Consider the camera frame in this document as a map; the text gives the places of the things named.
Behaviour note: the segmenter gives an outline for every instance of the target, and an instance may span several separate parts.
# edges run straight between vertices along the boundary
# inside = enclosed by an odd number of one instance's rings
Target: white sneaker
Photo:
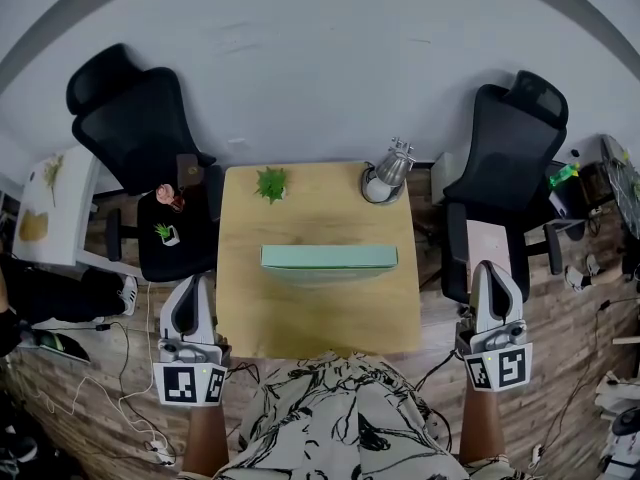
[[[575,292],[581,292],[582,290],[584,290],[584,288],[582,287],[583,278],[584,276],[571,265],[564,269],[564,279]]]
[[[587,270],[589,271],[589,275],[591,277],[597,276],[600,273],[600,265],[598,265],[596,257],[593,254],[587,255],[585,263],[587,264]]]
[[[138,298],[138,281],[135,277],[127,276],[124,280],[122,291],[118,295],[125,304],[123,315],[131,316],[136,309],[136,299]]]

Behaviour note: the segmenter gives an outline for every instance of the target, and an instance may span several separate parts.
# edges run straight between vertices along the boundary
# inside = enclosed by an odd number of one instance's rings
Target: wooden floor
[[[409,193],[414,216],[430,229],[437,228],[438,213],[429,201],[429,173],[411,174]],[[108,209],[101,202],[101,212]],[[124,220],[135,220],[134,204],[129,203]],[[580,242],[561,237],[565,264],[572,263],[584,270],[584,258],[593,252],[603,262],[615,256],[621,240],[620,220],[614,207],[602,218],[597,237],[588,234]],[[100,216],[89,229],[89,241],[98,236]],[[430,247],[426,237],[416,233],[416,248],[420,277],[427,279],[439,267],[437,247]],[[135,261],[135,245],[125,248],[125,257]],[[633,297],[635,285],[618,281],[608,286],[594,287],[575,293],[565,285],[563,276],[552,276],[546,257],[531,260],[531,297],[525,305],[530,336],[534,343],[534,365],[531,383],[500,395],[502,422],[508,452],[518,467],[526,467],[531,450],[542,443],[556,414],[563,408],[576,381],[584,372],[587,358],[593,362],[586,377],[588,385],[580,390],[567,411],[560,437],[543,458],[538,474],[551,479],[590,479],[598,475],[596,466],[604,444],[607,423],[599,420],[593,405],[596,381],[608,369],[623,376],[632,373],[635,349],[632,346],[612,346],[616,336],[635,334],[637,308],[633,303],[617,304],[600,313],[595,340],[595,314],[606,299]],[[151,351],[156,357],[158,317],[162,303],[173,285],[154,284],[150,288]],[[456,304],[445,299],[438,284],[421,295],[423,347],[420,352],[388,357],[409,379],[417,381],[426,371],[444,359],[453,346],[457,320]],[[147,286],[141,286],[136,313],[119,319],[128,328],[130,358],[123,375],[126,393],[145,390],[150,382],[149,351],[145,322]],[[47,398],[70,410],[76,387],[84,376],[92,376],[105,386],[112,401],[120,396],[118,373],[125,360],[126,341],[116,326],[104,333],[71,331],[93,358],[91,366],[56,357],[40,351],[15,351],[10,356],[8,384],[16,396],[24,397],[28,410],[44,425],[54,442],[80,459],[93,479],[158,479],[172,478],[176,469],[127,458],[139,457],[155,462],[144,451],[148,434],[137,434],[113,409],[96,385],[86,382],[80,391],[75,415],[61,410],[52,414]],[[234,358],[234,364],[241,359]],[[273,368],[279,361],[257,361],[261,372]],[[454,449],[457,448],[465,390],[462,363],[453,360],[426,382],[423,395],[430,405],[442,412],[451,423]],[[247,372],[235,373],[225,387],[224,403],[229,435],[229,447],[237,450],[237,429],[245,407],[251,400],[256,383]],[[164,432],[181,454],[187,433],[188,412],[160,406],[155,387],[147,394],[135,396],[132,405]],[[556,425],[551,439],[559,432]]]

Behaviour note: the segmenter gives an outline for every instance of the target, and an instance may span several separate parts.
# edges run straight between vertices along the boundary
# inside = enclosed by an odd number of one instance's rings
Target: floral shirt
[[[392,366],[328,352],[269,375],[240,429],[243,448],[218,480],[503,480],[529,478],[506,457],[465,467],[441,446],[433,413]],[[183,472],[179,478],[202,477]]]

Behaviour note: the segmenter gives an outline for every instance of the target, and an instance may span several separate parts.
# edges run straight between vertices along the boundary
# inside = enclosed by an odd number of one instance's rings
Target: cardboard box
[[[260,264],[292,284],[356,281],[398,265],[393,245],[263,245]]]

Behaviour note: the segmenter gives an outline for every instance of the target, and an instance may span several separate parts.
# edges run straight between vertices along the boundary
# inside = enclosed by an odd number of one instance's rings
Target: desk lamp
[[[402,194],[404,180],[413,167],[415,160],[409,156],[413,147],[399,137],[391,139],[389,154],[378,166],[367,162],[362,173],[360,191],[362,197],[373,204],[391,204]]]

